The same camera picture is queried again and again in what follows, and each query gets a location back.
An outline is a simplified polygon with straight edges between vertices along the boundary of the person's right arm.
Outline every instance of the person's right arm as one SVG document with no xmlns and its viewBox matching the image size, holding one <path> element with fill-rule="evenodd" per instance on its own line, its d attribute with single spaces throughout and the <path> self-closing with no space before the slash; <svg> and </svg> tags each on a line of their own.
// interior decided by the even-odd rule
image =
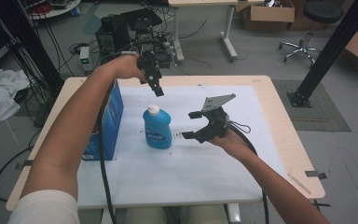
<svg viewBox="0 0 358 224">
<path fill-rule="evenodd" d="M 228 129 L 226 137 L 210 140 L 240 161 L 255 178 L 285 223 L 329 223 L 297 189 L 258 158 L 243 140 Z"/>
</svg>

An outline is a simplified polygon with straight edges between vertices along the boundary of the person's left arm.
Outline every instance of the person's left arm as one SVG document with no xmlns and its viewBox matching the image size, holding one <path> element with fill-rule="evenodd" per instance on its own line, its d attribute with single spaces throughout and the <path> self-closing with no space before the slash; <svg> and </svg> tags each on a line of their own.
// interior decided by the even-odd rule
<svg viewBox="0 0 358 224">
<path fill-rule="evenodd" d="M 99 66 L 71 97 L 52 124 L 39 149 L 21 197 L 42 189 L 57 189 L 77 199 L 77 169 L 90 139 L 103 97 L 117 78 L 145 75 L 138 56 L 125 55 Z"/>
</svg>

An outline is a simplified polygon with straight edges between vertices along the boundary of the blue box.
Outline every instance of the blue box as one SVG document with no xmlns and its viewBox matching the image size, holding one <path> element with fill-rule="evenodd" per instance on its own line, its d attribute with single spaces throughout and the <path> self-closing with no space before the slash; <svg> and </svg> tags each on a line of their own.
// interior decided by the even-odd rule
<svg viewBox="0 0 358 224">
<path fill-rule="evenodd" d="M 103 105 L 103 157 L 106 161 L 111 161 L 115 153 L 118 130 L 124 109 L 120 88 L 116 81 L 113 84 L 110 94 L 105 95 Z M 83 153 L 84 161 L 100 160 L 100 141 L 98 134 L 98 124 L 96 124 L 89 138 L 89 144 Z"/>
</svg>

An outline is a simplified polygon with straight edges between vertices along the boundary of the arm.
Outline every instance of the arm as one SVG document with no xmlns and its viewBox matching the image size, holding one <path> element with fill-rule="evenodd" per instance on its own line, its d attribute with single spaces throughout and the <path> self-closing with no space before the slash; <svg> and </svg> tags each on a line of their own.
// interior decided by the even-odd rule
<svg viewBox="0 0 358 224">
<path fill-rule="evenodd" d="M 110 84 L 117 78 L 145 75 L 138 56 L 126 55 L 94 70 L 52 124 L 40 147 L 21 197 L 41 189 L 57 189 L 77 199 L 77 169 Z"/>
<path fill-rule="evenodd" d="M 285 223 L 328 223 L 308 199 L 260 160 L 233 131 L 228 129 L 225 138 L 217 137 L 210 142 L 222 147 L 249 170 Z"/>
</svg>

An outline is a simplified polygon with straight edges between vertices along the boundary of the bottle label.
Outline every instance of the bottle label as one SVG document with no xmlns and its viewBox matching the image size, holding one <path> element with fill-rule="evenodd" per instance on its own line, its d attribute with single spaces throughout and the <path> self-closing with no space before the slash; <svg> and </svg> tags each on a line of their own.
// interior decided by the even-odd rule
<svg viewBox="0 0 358 224">
<path fill-rule="evenodd" d="M 149 141 L 151 141 L 153 144 L 166 144 L 167 138 L 162 135 L 161 133 L 156 133 L 155 131 L 151 129 L 146 129 L 146 136 Z"/>
</svg>

